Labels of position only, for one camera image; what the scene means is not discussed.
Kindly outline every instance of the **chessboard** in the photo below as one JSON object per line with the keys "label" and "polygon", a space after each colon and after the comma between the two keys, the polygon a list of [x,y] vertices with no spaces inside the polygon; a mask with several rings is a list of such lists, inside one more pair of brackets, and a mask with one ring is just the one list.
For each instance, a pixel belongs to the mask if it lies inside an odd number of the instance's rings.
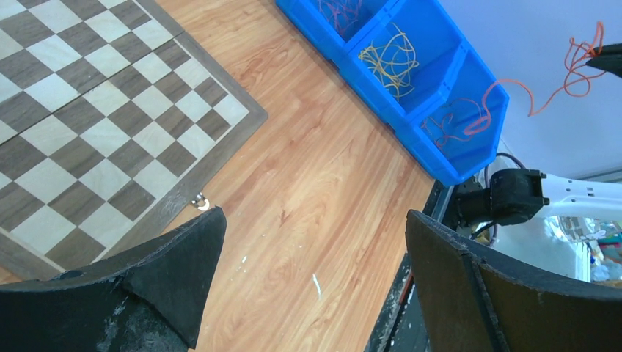
{"label": "chessboard", "polygon": [[152,238],[266,112],[153,0],[0,1],[0,265]]}

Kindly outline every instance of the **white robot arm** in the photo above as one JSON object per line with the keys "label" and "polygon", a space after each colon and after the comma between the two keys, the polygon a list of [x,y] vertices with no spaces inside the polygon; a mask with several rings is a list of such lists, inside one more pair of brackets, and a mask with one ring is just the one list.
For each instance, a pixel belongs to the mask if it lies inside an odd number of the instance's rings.
{"label": "white robot arm", "polygon": [[515,225],[538,217],[622,219],[622,184],[572,180],[538,170],[504,169],[490,187],[456,197],[465,224]]}
{"label": "white robot arm", "polygon": [[622,184],[572,180],[547,174],[541,180],[542,195],[549,199],[534,216],[576,216],[622,219]]}

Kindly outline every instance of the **wooden floor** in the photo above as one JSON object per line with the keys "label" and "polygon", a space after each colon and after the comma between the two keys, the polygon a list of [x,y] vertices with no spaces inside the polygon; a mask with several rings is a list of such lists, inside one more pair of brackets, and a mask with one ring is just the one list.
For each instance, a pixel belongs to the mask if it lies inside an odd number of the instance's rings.
{"label": "wooden floor", "polygon": [[203,192],[228,228],[197,350],[362,351],[432,179],[274,0],[158,2],[269,113]]}

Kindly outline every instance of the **white wall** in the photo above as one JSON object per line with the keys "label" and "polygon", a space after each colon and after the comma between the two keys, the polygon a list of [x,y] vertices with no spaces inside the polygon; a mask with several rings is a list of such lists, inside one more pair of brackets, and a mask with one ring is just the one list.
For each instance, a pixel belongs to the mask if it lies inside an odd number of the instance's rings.
{"label": "white wall", "polygon": [[[570,36],[591,42],[600,20],[605,44],[622,43],[622,0],[440,2],[497,78],[518,79],[531,89],[536,109],[563,84]],[[528,167],[581,177],[622,166],[622,79],[610,73],[595,79],[585,98],[560,93],[534,117],[527,117],[530,102],[522,88],[504,88],[511,100],[502,138]]]}

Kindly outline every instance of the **white paint speck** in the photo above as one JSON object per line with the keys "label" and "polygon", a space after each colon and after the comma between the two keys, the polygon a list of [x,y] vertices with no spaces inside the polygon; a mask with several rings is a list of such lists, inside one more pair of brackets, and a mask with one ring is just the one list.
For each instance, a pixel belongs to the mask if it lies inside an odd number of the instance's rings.
{"label": "white paint speck", "polygon": [[318,299],[322,299],[322,289],[320,288],[320,282],[318,278],[315,277],[315,274],[313,274],[313,282],[315,283],[315,288],[318,289]]}
{"label": "white paint speck", "polygon": [[407,301],[407,304],[410,304],[410,300],[412,299],[412,293],[413,292],[414,292],[414,287],[412,288],[412,290],[410,290],[409,300]]}

